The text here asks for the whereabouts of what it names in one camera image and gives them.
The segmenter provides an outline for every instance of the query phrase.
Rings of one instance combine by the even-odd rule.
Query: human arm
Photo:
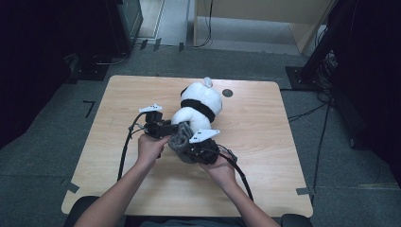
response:
[[[133,167],[82,214],[76,226],[115,226],[168,139],[169,136],[155,140],[142,134],[138,139],[138,159]]]
[[[269,215],[262,211],[242,190],[235,180],[234,168],[223,157],[213,165],[200,165],[233,202],[248,227],[279,227]]]

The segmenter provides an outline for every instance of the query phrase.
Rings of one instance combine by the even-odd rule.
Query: black stand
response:
[[[288,75],[289,82],[293,90],[321,90],[315,83],[316,69],[319,67],[321,62],[325,59],[327,54],[330,52],[330,44],[335,41],[335,32],[340,29],[341,24],[344,23],[344,19],[349,13],[351,7],[356,3],[357,0],[345,1],[333,18],[330,27],[327,32],[323,35],[321,41],[313,51],[309,60],[304,67],[289,67],[286,66],[286,71]]]
[[[110,62],[111,60],[112,58],[109,58],[104,61]],[[109,64],[95,64],[85,58],[79,58],[79,61],[71,73],[67,83],[76,84],[78,80],[103,81],[108,69]]]

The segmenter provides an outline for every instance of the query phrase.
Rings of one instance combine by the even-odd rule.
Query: stuffed animal ear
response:
[[[206,87],[208,87],[208,88],[213,87],[213,82],[209,77],[204,78],[203,81],[204,81],[204,85],[206,85]]]

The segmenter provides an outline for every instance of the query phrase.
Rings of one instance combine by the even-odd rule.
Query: white controller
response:
[[[161,106],[158,106],[156,103],[154,103],[151,106],[139,109],[139,112],[145,113],[145,112],[152,112],[152,111],[161,111],[162,109],[163,108]]]
[[[212,138],[213,136],[219,133],[220,133],[219,130],[198,130],[197,132],[195,132],[192,138],[189,139],[189,143],[190,144],[200,143],[209,138]]]

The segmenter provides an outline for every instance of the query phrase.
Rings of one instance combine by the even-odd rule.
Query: forearm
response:
[[[134,165],[82,214],[76,226],[115,226],[149,171],[150,166]]]
[[[262,211],[239,187],[238,184],[222,188],[224,193],[233,202],[239,214],[248,227],[274,226],[279,227],[271,217]]]

